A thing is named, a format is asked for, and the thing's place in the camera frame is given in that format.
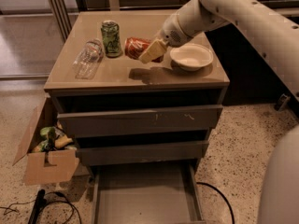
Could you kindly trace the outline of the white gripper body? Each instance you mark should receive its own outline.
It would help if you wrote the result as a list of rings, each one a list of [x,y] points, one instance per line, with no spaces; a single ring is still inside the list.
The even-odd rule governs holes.
[[[180,47],[191,41],[193,34],[193,18],[189,15],[176,12],[165,20],[159,31],[159,38],[169,47]]]

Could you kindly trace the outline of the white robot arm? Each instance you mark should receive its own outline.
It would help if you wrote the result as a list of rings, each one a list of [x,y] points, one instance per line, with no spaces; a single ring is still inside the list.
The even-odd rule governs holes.
[[[257,0],[191,0],[164,22],[139,56],[149,63],[169,47],[231,23],[293,94],[299,92],[299,29]],[[257,224],[299,224],[299,126],[274,148],[263,178]]]

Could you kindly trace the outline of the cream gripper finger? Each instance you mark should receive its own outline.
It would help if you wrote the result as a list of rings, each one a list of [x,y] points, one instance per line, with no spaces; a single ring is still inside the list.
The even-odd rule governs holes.
[[[139,56],[139,61],[149,63],[163,56],[167,52],[167,44],[159,38],[154,39]]]

